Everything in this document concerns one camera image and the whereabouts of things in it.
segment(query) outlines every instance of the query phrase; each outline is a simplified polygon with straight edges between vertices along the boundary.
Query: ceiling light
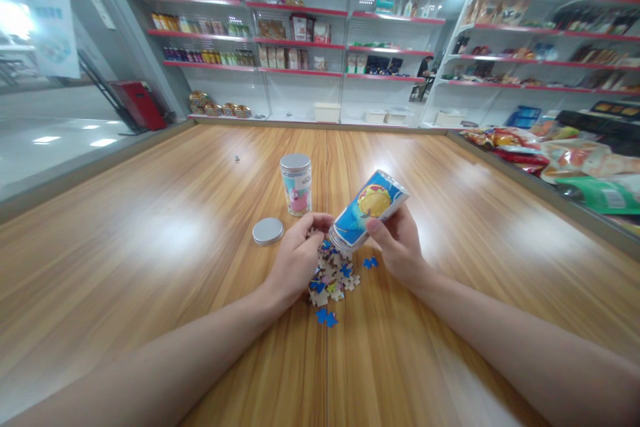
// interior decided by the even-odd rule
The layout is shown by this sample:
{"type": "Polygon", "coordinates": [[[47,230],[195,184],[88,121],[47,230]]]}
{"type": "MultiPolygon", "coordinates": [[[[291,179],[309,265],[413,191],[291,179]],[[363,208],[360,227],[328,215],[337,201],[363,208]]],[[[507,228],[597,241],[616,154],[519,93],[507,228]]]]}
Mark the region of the ceiling light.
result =
{"type": "Polygon", "coordinates": [[[115,141],[117,141],[117,140],[116,139],[102,139],[102,140],[98,140],[98,141],[95,141],[93,143],[90,143],[89,145],[91,147],[106,147],[107,145],[111,145],[115,141]]]}
{"type": "Polygon", "coordinates": [[[33,142],[37,143],[49,143],[50,141],[58,140],[60,137],[40,137],[39,139],[34,140],[33,142]]]}

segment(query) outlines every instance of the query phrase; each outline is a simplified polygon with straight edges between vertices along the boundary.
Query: metal lid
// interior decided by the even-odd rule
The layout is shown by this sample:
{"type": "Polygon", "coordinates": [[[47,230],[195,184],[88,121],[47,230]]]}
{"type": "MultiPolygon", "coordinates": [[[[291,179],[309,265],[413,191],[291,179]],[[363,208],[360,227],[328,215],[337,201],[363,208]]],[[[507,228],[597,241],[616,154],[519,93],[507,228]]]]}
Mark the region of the metal lid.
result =
{"type": "Polygon", "coordinates": [[[293,173],[307,169],[311,166],[311,159],[304,153],[292,153],[285,155],[280,159],[280,168],[282,171],[293,173]]]}
{"type": "Polygon", "coordinates": [[[253,239],[259,245],[271,245],[280,240],[285,228],[277,218],[265,218],[253,226],[253,239]]]}

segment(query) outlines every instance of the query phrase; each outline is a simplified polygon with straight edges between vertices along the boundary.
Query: green package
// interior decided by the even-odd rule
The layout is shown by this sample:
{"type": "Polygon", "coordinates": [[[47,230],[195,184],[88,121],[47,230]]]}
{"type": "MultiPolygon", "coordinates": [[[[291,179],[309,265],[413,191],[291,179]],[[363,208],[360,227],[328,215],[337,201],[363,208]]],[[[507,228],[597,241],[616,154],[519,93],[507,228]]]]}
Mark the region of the green package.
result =
{"type": "Polygon", "coordinates": [[[556,179],[558,190],[598,214],[639,215],[640,175],[556,179]]]}

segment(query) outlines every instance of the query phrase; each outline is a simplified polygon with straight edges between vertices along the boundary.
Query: white storage bin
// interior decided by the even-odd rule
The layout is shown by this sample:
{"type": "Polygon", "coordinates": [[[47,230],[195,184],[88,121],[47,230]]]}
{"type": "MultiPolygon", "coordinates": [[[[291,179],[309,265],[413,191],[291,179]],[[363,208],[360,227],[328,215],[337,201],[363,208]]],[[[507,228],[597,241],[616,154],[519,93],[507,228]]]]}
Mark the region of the white storage bin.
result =
{"type": "Polygon", "coordinates": [[[315,121],[324,123],[338,123],[340,121],[340,104],[315,102],[313,104],[315,110],[315,121]]]}
{"type": "Polygon", "coordinates": [[[439,111],[438,116],[435,118],[435,123],[441,127],[459,127],[460,122],[462,122],[465,117],[466,115],[463,113],[447,113],[439,111]]]}
{"type": "Polygon", "coordinates": [[[384,123],[387,112],[381,109],[370,109],[365,113],[365,121],[367,123],[384,123]]]}
{"type": "Polygon", "coordinates": [[[413,112],[408,108],[390,107],[385,117],[385,123],[390,125],[404,125],[409,115],[413,115],[413,112]]]}

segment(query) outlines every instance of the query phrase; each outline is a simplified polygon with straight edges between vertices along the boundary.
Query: puzzle canister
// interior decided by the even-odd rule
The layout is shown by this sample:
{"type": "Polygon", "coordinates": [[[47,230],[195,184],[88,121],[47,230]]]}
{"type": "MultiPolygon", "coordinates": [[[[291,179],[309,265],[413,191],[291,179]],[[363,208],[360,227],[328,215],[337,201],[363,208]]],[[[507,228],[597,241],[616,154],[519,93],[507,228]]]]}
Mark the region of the puzzle canister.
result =
{"type": "Polygon", "coordinates": [[[338,250],[354,252],[369,238],[367,220],[386,222],[409,198],[409,192],[388,173],[376,170],[355,199],[347,205],[329,229],[329,239],[338,250]]]}

